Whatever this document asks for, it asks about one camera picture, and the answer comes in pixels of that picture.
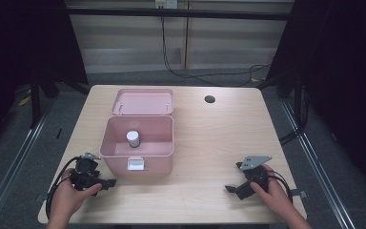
wooden table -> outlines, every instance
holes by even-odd
[[[245,156],[272,156],[267,164],[286,178],[290,188],[295,188],[275,128],[257,89],[94,86],[57,173],[74,156],[85,152],[99,155],[118,90],[136,88],[173,90],[173,171],[163,177],[116,177],[116,186],[85,200],[72,216],[71,223],[281,222],[258,195],[240,200],[224,187],[246,181],[235,165]],[[204,99],[207,95],[214,96],[215,103],[207,103]],[[114,178],[106,163],[98,162],[101,178]],[[295,197],[294,205],[306,217],[299,197]],[[38,219],[47,222],[44,204]]]

black curtain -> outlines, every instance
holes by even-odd
[[[366,0],[295,1],[269,77],[288,96],[295,77],[353,163],[366,175]]]
[[[66,14],[19,12],[28,6],[65,7],[63,0],[0,0],[0,125],[17,86],[41,82],[88,83],[82,56]]]

gray floor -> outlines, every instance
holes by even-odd
[[[215,71],[190,71],[190,73],[210,73]],[[254,78],[262,77],[263,72],[254,73]],[[90,74],[90,86],[95,84],[119,85],[181,85],[181,86],[212,86],[198,79],[183,79],[166,71],[146,73],[106,73]],[[235,87],[249,79],[248,74],[229,76],[207,76],[202,79],[212,80],[217,85]],[[47,192],[54,176],[58,162],[71,137],[73,127],[80,114],[86,96],[59,85],[60,95],[53,101],[44,127],[31,147],[20,176],[15,180],[5,204],[0,209],[0,228],[44,228],[37,221],[37,214],[42,203],[35,200],[37,195]],[[20,88],[16,96],[19,100],[27,86]],[[282,107],[282,99],[277,98],[275,87],[262,91],[278,136],[284,136],[292,130],[290,122]],[[18,150],[30,131],[31,105],[23,107],[13,105],[0,135],[0,184],[14,161]],[[347,207],[356,228],[366,228],[366,178],[347,157],[347,153],[333,142],[331,131],[322,118],[314,111],[309,112],[306,134],[315,148],[320,163],[328,173],[339,197]],[[308,221],[314,228],[341,228],[333,209],[316,179],[315,173],[297,139],[283,146],[295,183],[299,190],[308,196],[302,201],[305,205]],[[182,226],[143,226],[133,228],[182,228]],[[231,225],[222,228],[259,228],[259,225]],[[286,228],[283,224],[271,225],[271,228]],[[113,225],[72,225],[70,228],[114,228]]]

human hand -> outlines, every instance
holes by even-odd
[[[275,175],[273,169],[270,168],[268,165],[263,164],[262,166],[266,169],[268,176]],[[260,187],[260,185],[258,185],[255,182],[251,182],[252,189],[254,189],[254,191],[260,195],[260,197],[263,199],[266,205],[276,214],[279,214],[281,216],[284,212],[288,211],[290,208],[294,208],[292,203],[289,201],[286,193],[284,192],[283,188],[276,179],[269,178],[268,185],[269,185],[269,192],[266,193]]]
[[[102,184],[97,183],[92,187],[78,191],[73,188],[68,179],[73,169],[67,169],[62,175],[65,179],[58,185],[51,203],[51,215],[47,228],[65,228],[68,225],[73,213],[81,206],[83,201],[91,195],[97,193],[102,188]]]
[[[262,165],[269,176],[274,176],[273,169],[268,165]],[[288,199],[281,185],[274,178],[268,179],[269,192],[266,193],[263,188],[255,182],[251,182],[252,189],[260,195],[266,205],[276,214],[281,216],[287,223],[289,228],[312,228],[311,225],[302,217],[294,208]]]

small cylindrical container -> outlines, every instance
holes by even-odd
[[[130,142],[130,146],[136,148],[139,146],[139,133],[137,131],[130,131],[127,133],[127,140]]]

